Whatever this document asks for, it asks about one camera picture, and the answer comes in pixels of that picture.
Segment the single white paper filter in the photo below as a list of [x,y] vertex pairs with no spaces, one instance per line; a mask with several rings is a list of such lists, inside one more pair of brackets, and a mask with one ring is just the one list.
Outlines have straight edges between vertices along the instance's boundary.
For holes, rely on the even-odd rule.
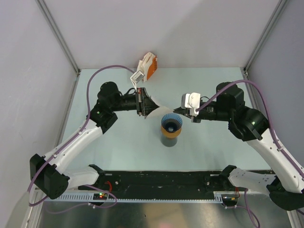
[[152,101],[158,106],[155,110],[151,111],[146,117],[145,119],[148,118],[153,118],[153,117],[157,117],[157,116],[164,116],[166,114],[172,113],[173,110],[162,105],[155,97],[150,96],[150,98],[152,99]]

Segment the blue glass dripper cone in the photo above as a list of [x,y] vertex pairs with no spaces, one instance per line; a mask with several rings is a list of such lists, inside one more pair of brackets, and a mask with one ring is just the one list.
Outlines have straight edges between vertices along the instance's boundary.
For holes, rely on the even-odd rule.
[[175,113],[166,114],[161,119],[161,126],[165,129],[165,131],[174,133],[181,129],[182,118]]

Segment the white paper coffee filters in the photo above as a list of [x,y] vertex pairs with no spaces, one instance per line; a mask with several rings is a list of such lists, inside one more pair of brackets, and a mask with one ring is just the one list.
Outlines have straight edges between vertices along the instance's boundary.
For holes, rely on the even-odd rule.
[[150,57],[151,55],[154,55],[152,52],[148,52],[147,54],[144,55],[143,59],[139,61],[137,70],[141,70],[144,73],[144,79],[142,80],[143,82],[146,82],[145,80],[145,74],[146,74],[146,61],[148,60],[148,57]]

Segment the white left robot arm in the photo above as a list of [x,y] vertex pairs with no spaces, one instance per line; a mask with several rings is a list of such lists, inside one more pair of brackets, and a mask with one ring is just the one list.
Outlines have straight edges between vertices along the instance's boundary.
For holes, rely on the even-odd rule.
[[133,94],[122,94],[114,82],[101,85],[97,102],[90,110],[84,124],[66,141],[46,153],[35,154],[30,159],[30,177],[34,184],[50,199],[56,199],[67,189],[90,185],[99,190],[105,185],[103,171],[96,165],[67,172],[69,163],[95,139],[104,135],[118,119],[116,112],[135,110],[147,117],[159,108],[148,96],[144,87]]

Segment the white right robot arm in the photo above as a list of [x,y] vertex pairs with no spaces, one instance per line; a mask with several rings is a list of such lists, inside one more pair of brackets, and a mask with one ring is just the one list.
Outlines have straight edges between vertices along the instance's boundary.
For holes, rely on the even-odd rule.
[[203,102],[200,94],[182,95],[181,105],[174,113],[193,123],[202,120],[228,123],[228,130],[251,146],[270,166],[274,174],[259,174],[229,165],[221,173],[222,189],[241,187],[267,195],[278,207],[300,210],[304,207],[304,168],[278,139],[269,113],[245,105],[244,91],[239,83],[253,85],[248,80],[220,83],[216,94]]

